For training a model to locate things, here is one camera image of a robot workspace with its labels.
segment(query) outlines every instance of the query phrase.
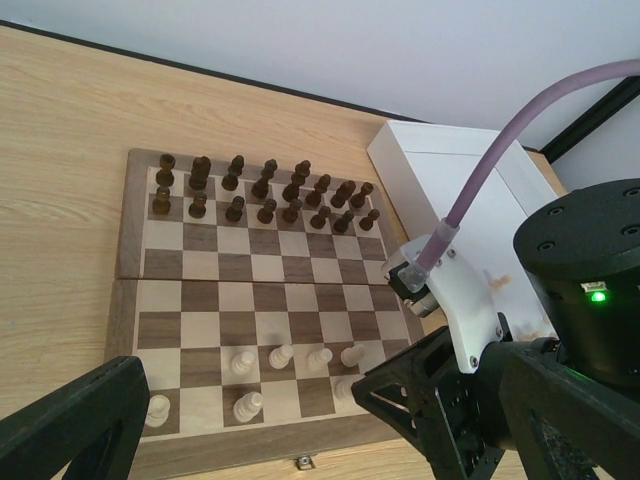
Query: dark square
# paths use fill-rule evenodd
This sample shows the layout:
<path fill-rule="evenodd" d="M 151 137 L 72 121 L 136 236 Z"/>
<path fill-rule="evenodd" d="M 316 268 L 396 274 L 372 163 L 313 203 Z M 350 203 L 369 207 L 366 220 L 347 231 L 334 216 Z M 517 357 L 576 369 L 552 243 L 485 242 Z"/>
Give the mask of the dark square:
<path fill-rule="evenodd" d="M 217 252 L 218 234 L 215 225 L 185 223 L 182 226 L 182 248 L 197 252 Z"/>
<path fill-rule="evenodd" d="M 371 299 L 373 300 L 373 309 L 376 312 L 397 312 L 398 299 L 395 292 L 387 285 L 370 285 Z"/>
<path fill-rule="evenodd" d="M 218 254 L 218 272 L 222 282 L 250 282 L 253 280 L 251 255 Z"/>
<path fill-rule="evenodd" d="M 156 194 L 152 193 L 149 195 L 149 210 L 147 211 L 147 219 L 149 220 L 164 220 L 167 222 L 181 222 L 182 221 L 182 197 L 170 197 L 169 202 L 171 202 L 171 208 L 169 209 L 169 213 L 166 215 L 156 215 L 153 213 L 153 200 L 156 198 Z"/>
<path fill-rule="evenodd" d="M 260 363 L 260 381 L 278 382 L 280 380 L 295 380 L 296 368 L 293 358 L 286 367 L 278 370 L 269 364 L 269 354 L 280 345 L 260 345 L 258 347 L 258 362 Z"/>
<path fill-rule="evenodd" d="M 322 325 L 318 312 L 289 312 L 289 328 L 293 343 L 322 343 Z"/>
<path fill-rule="evenodd" d="M 222 384 L 219 348 L 180 351 L 180 387 L 213 387 Z"/>
<path fill-rule="evenodd" d="M 290 283 L 313 283 L 313 268 L 308 257 L 282 257 L 284 281 Z"/>
<path fill-rule="evenodd" d="M 286 312 L 287 297 L 282 283 L 254 283 L 253 303 L 256 312 Z"/>
<path fill-rule="evenodd" d="M 280 255 L 277 230 L 249 229 L 249 248 L 256 255 Z"/>
<path fill-rule="evenodd" d="M 222 386 L 222 418 L 225 427 L 236 427 L 238 425 L 253 425 L 264 422 L 263 412 L 246 423 L 240 423 L 233 415 L 233 406 L 244 395 L 250 392 L 262 393 L 259 383 L 247 383 L 245 385 L 223 385 Z"/>
<path fill-rule="evenodd" d="M 255 345 L 256 315 L 253 312 L 220 312 L 220 345 Z"/>
<path fill-rule="evenodd" d="M 140 312 L 138 348 L 180 347 L 180 312 Z"/>
<path fill-rule="evenodd" d="M 218 283 L 205 281 L 183 281 L 182 311 L 217 312 Z"/>
<path fill-rule="evenodd" d="M 169 416 L 167 421 L 156 428 L 144 426 L 142 430 L 143 437 L 155 437 L 157 435 L 169 435 L 171 433 L 180 433 L 180 389 L 172 388 L 169 390 L 152 390 L 149 392 L 150 397 L 154 395 L 164 395 L 169 399 Z"/>
<path fill-rule="evenodd" d="M 329 377 L 298 380 L 302 417 L 317 417 L 336 413 Z"/>
<path fill-rule="evenodd" d="M 374 312 L 349 312 L 349 323 L 354 340 L 380 340 L 380 330 Z"/>
<path fill-rule="evenodd" d="M 320 312 L 347 311 L 342 285 L 316 285 L 316 297 Z"/>
<path fill-rule="evenodd" d="M 182 278 L 182 250 L 144 251 L 144 278 L 180 280 Z"/>
<path fill-rule="evenodd" d="M 336 247 L 331 235 L 321 233 L 307 233 L 309 255 L 311 258 L 337 258 Z"/>
<path fill-rule="evenodd" d="M 362 260 L 338 259 L 338 265 L 340 266 L 340 275 L 342 275 L 342 281 L 344 283 L 358 285 L 366 285 L 369 283 L 367 272 L 364 269 L 364 262 Z"/>
<path fill-rule="evenodd" d="M 362 253 L 363 260 L 387 259 L 379 238 L 358 237 L 358 243 L 360 244 L 360 252 Z"/>

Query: chess piece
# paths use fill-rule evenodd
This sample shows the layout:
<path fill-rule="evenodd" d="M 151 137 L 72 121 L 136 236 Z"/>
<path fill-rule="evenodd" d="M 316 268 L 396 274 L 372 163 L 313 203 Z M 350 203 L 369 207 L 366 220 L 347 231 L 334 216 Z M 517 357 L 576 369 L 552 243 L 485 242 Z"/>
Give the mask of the chess piece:
<path fill-rule="evenodd" d="M 242 155 L 236 155 L 231 160 L 231 165 L 227 169 L 227 174 L 222 177 L 222 188 L 233 192 L 238 188 L 238 177 L 242 175 L 242 169 L 244 168 L 244 157 Z"/>
<path fill-rule="evenodd" d="M 353 347 L 345 348 L 340 354 L 340 361 L 345 367 L 355 367 L 364 358 L 364 345 L 358 343 Z"/>
<path fill-rule="evenodd" d="M 173 167 L 176 166 L 176 157 L 163 153 L 160 155 L 160 170 L 156 173 L 156 183 L 161 187 L 170 187 L 173 185 Z"/>
<path fill-rule="evenodd" d="M 282 212 L 282 219 L 287 223 L 293 223 L 298 219 L 298 212 L 302 208 L 302 202 L 294 198 L 287 208 Z"/>
<path fill-rule="evenodd" d="M 196 192 L 193 196 L 193 202 L 189 205 L 189 215 L 193 218 L 202 218 L 207 213 L 207 195 L 204 192 Z"/>
<path fill-rule="evenodd" d="M 351 210 L 347 210 L 342 214 L 342 216 L 333 222 L 333 230 L 336 233 L 344 233 L 349 228 L 349 224 L 353 220 L 353 212 Z"/>
<path fill-rule="evenodd" d="M 273 220 L 273 212 L 276 211 L 276 207 L 278 206 L 278 202 L 276 202 L 273 198 L 267 198 L 264 201 L 263 207 L 258 210 L 258 221 L 260 223 L 271 223 Z"/>
<path fill-rule="evenodd" d="M 318 350 L 317 352 L 311 353 L 307 357 L 307 366 L 309 370 L 313 372 L 317 372 L 321 370 L 327 363 L 331 361 L 333 358 L 333 352 L 328 348 L 323 348 L 322 350 Z"/>
<path fill-rule="evenodd" d="M 369 213 L 367 213 L 367 216 L 360 220 L 360 223 L 358 225 L 360 225 L 360 228 L 362 230 L 368 232 L 373 228 L 373 222 L 375 222 L 379 216 L 380 210 L 378 210 L 377 208 L 372 208 Z"/>
<path fill-rule="evenodd" d="M 262 410 L 262 394 L 249 392 L 233 405 L 233 416 L 240 423 L 250 422 Z"/>
<path fill-rule="evenodd" d="M 269 354 L 269 365 L 277 370 L 282 370 L 289 365 L 291 357 L 293 357 L 293 347 L 289 344 L 284 344 L 271 351 Z"/>
<path fill-rule="evenodd" d="M 264 168 L 260 172 L 260 178 L 251 187 L 251 194 L 256 198 L 265 198 L 269 194 L 269 180 L 275 175 L 278 169 L 278 162 L 273 158 L 264 163 Z"/>
<path fill-rule="evenodd" d="M 320 207 L 320 210 L 318 210 L 318 213 L 311 217 L 311 220 L 309 220 L 309 224 L 311 224 L 313 228 L 320 230 L 326 225 L 327 218 L 329 218 L 330 214 L 331 209 L 326 205 L 322 206 Z"/>
<path fill-rule="evenodd" d="M 149 400 L 149 408 L 147 409 L 147 418 L 144 424 L 150 428 L 158 428 L 169 418 L 169 409 L 171 402 L 164 395 L 154 395 Z"/>
<path fill-rule="evenodd" d="M 291 174 L 291 183 L 284 187 L 282 198 L 290 202 L 300 195 L 300 187 L 304 185 L 307 177 L 311 174 L 311 162 L 303 160 L 296 165 L 295 171 Z"/>
<path fill-rule="evenodd" d="M 349 203 L 353 208 L 362 208 L 367 196 L 371 195 L 371 192 L 373 192 L 373 184 L 364 182 L 362 184 L 362 187 L 360 187 L 360 193 L 356 193 L 353 197 L 351 197 Z"/>
<path fill-rule="evenodd" d="M 322 201 L 322 194 L 327 193 L 327 189 L 329 188 L 329 184 L 331 183 L 331 175 L 327 175 L 326 173 L 321 176 L 316 184 L 313 186 L 313 191 L 307 194 L 307 197 L 304 201 L 307 205 L 311 205 L 312 207 L 317 207 L 320 205 Z"/>
<path fill-rule="evenodd" d="M 156 215 L 166 215 L 171 210 L 171 202 L 169 201 L 169 187 L 158 187 L 156 190 L 156 198 L 153 199 L 151 210 Z"/>
<path fill-rule="evenodd" d="M 336 208 L 342 208 L 344 206 L 344 203 L 349 200 L 355 190 L 356 182 L 354 182 L 353 180 L 344 182 L 338 187 L 338 190 L 336 190 L 336 193 L 333 194 L 333 197 L 331 197 L 331 205 Z"/>
<path fill-rule="evenodd" d="M 242 207 L 244 207 L 244 198 L 238 196 L 233 197 L 231 205 L 227 208 L 225 218 L 230 222 L 239 222 L 242 218 Z"/>
<path fill-rule="evenodd" d="M 242 352 L 231 359 L 229 370 L 238 377 L 242 377 L 251 371 L 256 363 L 256 356 L 252 352 Z"/>
<path fill-rule="evenodd" d="M 189 186 L 192 190 L 204 190 L 207 186 L 209 173 L 211 172 L 211 160 L 209 157 L 196 157 L 191 164 L 191 176 Z"/>

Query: light square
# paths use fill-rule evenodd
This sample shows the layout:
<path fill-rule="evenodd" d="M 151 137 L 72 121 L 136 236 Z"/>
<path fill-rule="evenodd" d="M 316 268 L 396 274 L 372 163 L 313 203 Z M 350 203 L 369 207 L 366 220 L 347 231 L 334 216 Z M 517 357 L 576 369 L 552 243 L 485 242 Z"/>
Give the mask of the light square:
<path fill-rule="evenodd" d="M 220 314 L 218 312 L 182 312 L 180 346 L 209 348 L 220 346 Z"/>
<path fill-rule="evenodd" d="M 253 287 L 251 283 L 220 282 L 218 284 L 219 311 L 253 312 Z"/>
<path fill-rule="evenodd" d="M 139 349 L 136 356 L 142 360 L 149 390 L 180 388 L 180 349 Z"/>
<path fill-rule="evenodd" d="M 157 250 L 182 250 L 182 223 L 147 220 L 144 246 Z"/>
<path fill-rule="evenodd" d="M 249 230 L 240 227 L 218 226 L 217 231 L 218 252 L 236 254 L 250 253 Z"/>

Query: white wall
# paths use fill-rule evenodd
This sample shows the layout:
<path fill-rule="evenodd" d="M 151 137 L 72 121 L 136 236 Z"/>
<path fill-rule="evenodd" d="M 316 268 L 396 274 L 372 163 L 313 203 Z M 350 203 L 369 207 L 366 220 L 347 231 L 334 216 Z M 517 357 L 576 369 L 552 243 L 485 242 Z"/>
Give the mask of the white wall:
<path fill-rule="evenodd" d="M 533 95 L 640 56 L 638 0 L 0 0 L 0 17 L 436 123 L 500 129 Z M 540 148 L 615 82 L 525 132 Z"/>

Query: wooden chessboard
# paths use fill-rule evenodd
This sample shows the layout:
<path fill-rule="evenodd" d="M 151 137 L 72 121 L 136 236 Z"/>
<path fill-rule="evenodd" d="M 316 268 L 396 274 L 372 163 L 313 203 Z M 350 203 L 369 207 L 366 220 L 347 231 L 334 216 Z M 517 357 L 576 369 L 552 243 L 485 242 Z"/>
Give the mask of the wooden chessboard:
<path fill-rule="evenodd" d="M 250 192 L 262 166 L 247 164 L 236 191 L 228 192 L 221 180 L 229 162 L 212 160 L 207 213 L 196 220 L 187 213 L 193 157 L 175 155 L 171 211 L 159 216 L 151 202 L 161 153 L 129 154 L 105 352 L 105 359 L 140 357 L 151 394 L 171 401 L 167 422 L 145 427 L 132 478 L 166 478 L 394 438 L 390 427 L 333 394 L 339 381 L 363 374 L 422 336 L 419 320 L 380 274 L 397 245 L 377 187 L 356 210 L 349 230 L 337 234 L 330 225 L 348 204 L 331 207 L 332 221 L 322 230 L 310 226 L 317 209 L 306 204 L 296 222 L 282 221 L 287 202 L 281 195 L 292 172 L 277 170 L 268 195 L 278 202 L 276 218 L 264 225 L 256 220 L 264 200 Z M 306 185 L 318 178 L 312 174 Z M 331 188 L 343 181 L 333 179 Z M 308 191 L 301 188 L 302 200 Z M 322 204 L 329 205 L 334 192 Z M 245 198 L 246 208 L 240 222 L 230 223 L 224 213 L 236 195 Z M 357 222 L 371 208 L 381 215 L 365 232 Z M 293 345 L 294 358 L 275 370 L 268 354 L 284 343 Z M 365 357 L 346 368 L 340 353 L 356 343 L 365 346 Z M 306 357 L 323 347 L 333 360 L 310 371 Z M 249 374 L 235 377 L 229 362 L 243 351 L 253 352 L 258 362 Z M 233 404 L 249 391 L 262 393 L 264 407 L 239 424 Z"/>

